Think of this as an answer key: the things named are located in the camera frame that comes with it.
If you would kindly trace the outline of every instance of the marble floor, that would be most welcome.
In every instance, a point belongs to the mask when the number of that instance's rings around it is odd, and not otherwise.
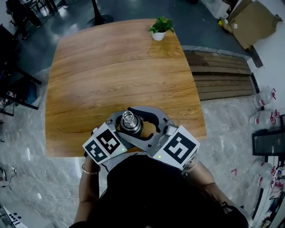
[[[39,110],[16,107],[15,116],[5,116],[0,132],[0,167],[13,175],[10,187],[2,188],[0,204],[21,201],[57,228],[67,228],[78,206],[80,166],[84,158],[48,158],[45,155],[45,96],[49,69],[35,77],[43,81],[38,89]],[[249,117],[256,111],[252,97],[202,102],[208,138],[201,140],[198,158],[212,172],[218,186],[237,205],[253,214],[258,187],[252,186],[254,173]],[[100,192],[107,173],[100,172]]]

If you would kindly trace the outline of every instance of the wooden slat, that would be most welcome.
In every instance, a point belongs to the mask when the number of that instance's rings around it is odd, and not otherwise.
[[[201,101],[219,99],[219,98],[232,98],[240,96],[249,96],[253,94],[253,90],[236,90],[236,91],[221,91],[211,93],[199,93]]]
[[[199,52],[199,51],[193,51],[196,55],[202,55],[202,56],[219,56],[220,58],[226,58],[226,59],[233,59],[238,61],[245,61],[244,58],[232,56],[232,55],[225,55],[225,54],[219,54],[219,53],[211,53],[211,52]]]
[[[196,87],[205,86],[251,86],[250,81],[195,81]]]
[[[194,75],[194,81],[216,81],[216,80],[235,80],[235,81],[250,81],[249,76],[228,76],[228,75]]]
[[[238,76],[238,77],[250,77],[251,75],[242,73],[227,73],[227,72],[192,72],[192,75],[204,75],[204,76]]]
[[[215,66],[190,66],[192,72],[222,72],[222,73],[241,73],[251,75],[250,70],[234,69]]]
[[[219,56],[201,56],[201,55],[196,55],[195,53],[191,52],[185,52],[185,56],[187,60],[205,60],[205,61],[213,61],[213,62],[224,62],[224,63],[231,63],[231,64],[237,64],[237,65],[243,65],[247,66],[248,64],[245,60],[235,60],[235,59],[230,59],[230,58],[222,58]]]
[[[251,85],[232,85],[232,86],[204,86],[197,87],[198,93],[221,92],[221,91],[235,91],[235,90],[251,90]]]
[[[226,63],[226,62],[213,62],[213,61],[204,61],[204,60],[187,60],[187,61],[189,66],[218,66],[225,68],[249,70],[248,66]]]

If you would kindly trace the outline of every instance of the black pole base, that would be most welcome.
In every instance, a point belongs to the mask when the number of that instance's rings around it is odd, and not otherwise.
[[[90,21],[87,22],[86,24],[86,28],[91,28],[91,27],[94,27],[96,25],[101,25],[101,24],[107,24],[107,23],[111,23],[111,22],[114,22],[114,18],[111,16],[111,15],[102,15],[104,21],[100,21],[100,22],[97,22],[95,20],[95,18],[92,18]]]

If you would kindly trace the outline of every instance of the person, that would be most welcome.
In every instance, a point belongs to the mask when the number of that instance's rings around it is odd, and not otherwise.
[[[252,220],[218,188],[196,158],[181,170],[147,156],[126,153],[103,163],[107,189],[99,197],[100,167],[87,156],[79,206],[70,228],[248,228]]]
[[[37,28],[41,26],[40,19],[33,13],[27,4],[22,4],[19,0],[7,0],[6,7],[6,13],[12,15],[20,33],[22,34],[22,40],[26,40],[29,36],[25,28],[26,18]]]

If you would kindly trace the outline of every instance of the plastic bottle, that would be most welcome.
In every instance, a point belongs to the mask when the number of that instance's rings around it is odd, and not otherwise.
[[[270,163],[261,160],[255,160],[252,165],[252,172],[260,176],[272,175],[274,172],[273,166]]]
[[[272,183],[273,177],[272,178],[271,177],[270,176],[260,176],[257,174],[252,181],[252,185],[266,189],[270,187]]]
[[[249,119],[249,126],[252,131],[258,131],[262,129],[269,129],[276,124],[276,118],[279,117],[279,112],[275,110],[258,111]]]
[[[267,86],[265,90],[254,95],[253,97],[254,106],[259,109],[262,106],[269,104],[272,98],[276,100],[275,93],[276,93],[276,90],[274,88],[270,89],[270,87]]]

